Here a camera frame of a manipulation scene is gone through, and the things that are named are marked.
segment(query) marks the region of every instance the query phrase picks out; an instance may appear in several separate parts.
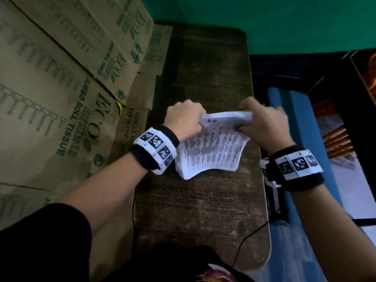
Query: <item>black sleeve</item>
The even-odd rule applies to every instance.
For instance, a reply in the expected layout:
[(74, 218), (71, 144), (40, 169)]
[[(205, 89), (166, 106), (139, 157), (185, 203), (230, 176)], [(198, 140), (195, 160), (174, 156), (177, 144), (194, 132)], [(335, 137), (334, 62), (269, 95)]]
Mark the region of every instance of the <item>black sleeve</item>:
[(0, 232), (1, 280), (88, 281), (91, 239), (83, 213), (50, 204)]

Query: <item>person's left hand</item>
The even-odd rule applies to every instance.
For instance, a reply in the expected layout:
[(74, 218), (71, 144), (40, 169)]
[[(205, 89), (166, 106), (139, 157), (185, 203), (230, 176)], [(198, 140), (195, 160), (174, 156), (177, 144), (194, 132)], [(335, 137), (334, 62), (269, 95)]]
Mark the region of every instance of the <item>person's left hand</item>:
[(200, 103), (185, 100), (168, 107), (164, 126), (168, 127), (180, 142), (201, 132), (200, 117), (206, 114)]

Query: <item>black shirt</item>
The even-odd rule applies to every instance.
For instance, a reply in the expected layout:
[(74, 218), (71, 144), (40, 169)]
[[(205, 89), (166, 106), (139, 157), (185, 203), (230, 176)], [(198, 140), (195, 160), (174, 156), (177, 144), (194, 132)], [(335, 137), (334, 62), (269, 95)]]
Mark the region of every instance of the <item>black shirt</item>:
[[(91, 227), (66, 204), (50, 204), (0, 232), (2, 281), (89, 281)], [(156, 246), (125, 263), (105, 282), (253, 281), (208, 246)]]

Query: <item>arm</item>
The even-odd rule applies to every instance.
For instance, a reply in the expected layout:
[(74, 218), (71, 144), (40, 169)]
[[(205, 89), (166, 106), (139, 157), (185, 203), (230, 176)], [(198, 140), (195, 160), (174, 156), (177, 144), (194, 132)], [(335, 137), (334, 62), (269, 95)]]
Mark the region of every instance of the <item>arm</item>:
[[(206, 113), (201, 104), (186, 100), (167, 109), (163, 125), (184, 141), (201, 131), (199, 120)], [(65, 195), (61, 202), (80, 210), (88, 219), (95, 235), (120, 208), (124, 200), (146, 175), (132, 153), (90, 177)]]
[[(294, 145), (281, 108), (264, 107), (254, 98), (241, 108), (253, 111), (253, 123), (241, 131), (270, 155)], [(327, 280), (376, 280), (376, 249), (324, 185), (292, 192), (304, 231)]]

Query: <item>white strap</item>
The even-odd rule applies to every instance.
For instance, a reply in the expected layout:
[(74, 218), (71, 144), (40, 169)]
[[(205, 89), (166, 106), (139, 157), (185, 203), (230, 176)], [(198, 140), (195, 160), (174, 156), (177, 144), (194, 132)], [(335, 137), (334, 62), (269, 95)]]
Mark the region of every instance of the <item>white strap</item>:
[(279, 157), (276, 159), (276, 163), (286, 180), (292, 180), (323, 171), (316, 158), (308, 149)]
[(266, 172), (266, 165), (269, 164), (269, 158), (266, 157), (262, 160), (260, 160), (260, 167), (261, 167), (261, 170), (262, 170), (262, 173), (264, 174), (264, 182), (266, 185), (272, 187), (272, 188), (279, 188), (279, 187), (282, 187), (282, 185), (278, 185), (277, 182), (275, 181), (269, 181), (268, 180), (268, 174)]
[(152, 170), (152, 172), (157, 175), (161, 175), (176, 157), (176, 148), (170, 139), (163, 132), (153, 128), (144, 132), (135, 140), (134, 144), (143, 147), (153, 156), (159, 169)]

